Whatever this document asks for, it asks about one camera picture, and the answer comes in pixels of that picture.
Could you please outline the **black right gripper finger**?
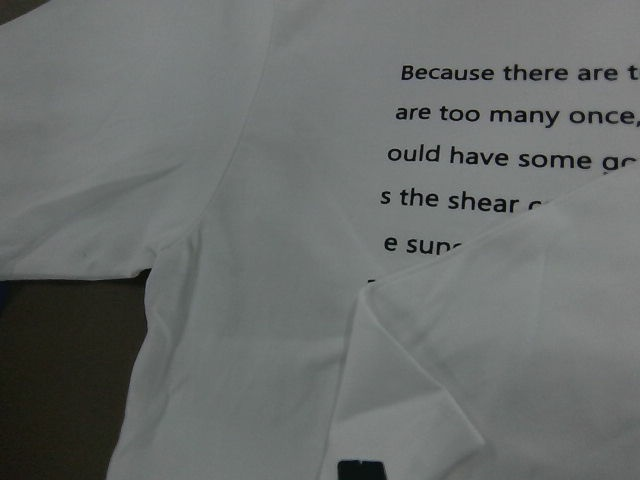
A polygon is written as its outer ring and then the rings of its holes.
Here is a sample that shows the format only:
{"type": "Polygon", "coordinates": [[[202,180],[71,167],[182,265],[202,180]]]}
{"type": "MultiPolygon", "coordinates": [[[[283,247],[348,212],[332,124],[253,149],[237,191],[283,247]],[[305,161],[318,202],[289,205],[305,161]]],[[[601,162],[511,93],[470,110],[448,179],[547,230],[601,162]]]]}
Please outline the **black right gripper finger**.
{"type": "Polygon", "coordinates": [[[377,460],[340,460],[338,480],[386,480],[384,463],[377,460]]]}

